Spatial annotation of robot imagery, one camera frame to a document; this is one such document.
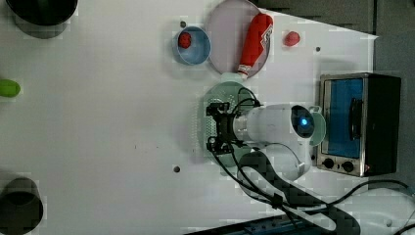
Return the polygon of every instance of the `blue light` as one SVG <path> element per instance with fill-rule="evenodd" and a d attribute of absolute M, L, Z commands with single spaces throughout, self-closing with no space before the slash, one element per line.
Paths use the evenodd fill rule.
<path fill-rule="evenodd" d="M 305 118 L 301 119 L 301 125 L 307 125 L 308 121 Z"/>

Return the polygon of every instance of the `red bottle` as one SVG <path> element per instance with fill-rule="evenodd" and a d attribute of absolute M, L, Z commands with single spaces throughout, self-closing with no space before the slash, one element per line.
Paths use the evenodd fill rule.
<path fill-rule="evenodd" d="M 272 18 L 263 13 L 256 15 L 251 21 L 238 67 L 238 73 L 243 80 L 248 78 L 251 68 L 265 50 L 272 33 L 273 24 Z"/>

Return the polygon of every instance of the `red ball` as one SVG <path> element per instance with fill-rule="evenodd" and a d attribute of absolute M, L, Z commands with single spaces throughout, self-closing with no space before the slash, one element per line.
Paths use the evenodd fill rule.
<path fill-rule="evenodd" d="M 300 42 L 300 35 L 294 31 L 291 31 L 284 39 L 284 45 L 295 46 Z"/>
<path fill-rule="evenodd" d="M 184 49 L 187 49 L 192 44 L 192 36 L 189 32 L 182 32 L 179 35 L 179 47 L 182 47 Z"/>

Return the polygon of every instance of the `screw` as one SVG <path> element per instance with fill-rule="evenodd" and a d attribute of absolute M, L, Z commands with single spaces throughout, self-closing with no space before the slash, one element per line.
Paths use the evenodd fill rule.
<path fill-rule="evenodd" d="M 180 172 L 180 167 L 179 166 L 175 166 L 173 169 L 174 172 L 178 173 Z"/>

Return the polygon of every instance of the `plate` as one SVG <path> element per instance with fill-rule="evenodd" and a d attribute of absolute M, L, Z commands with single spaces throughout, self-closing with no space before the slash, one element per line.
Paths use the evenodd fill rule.
<path fill-rule="evenodd" d="M 246 0 L 226 0 L 211 12 L 206 32 L 211 42 L 210 61 L 220 73 L 236 72 L 241 60 L 245 37 L 259 8 Z M 251 69 L 248 77 L 257 74 L 268 58 L 270 42 Z"/>

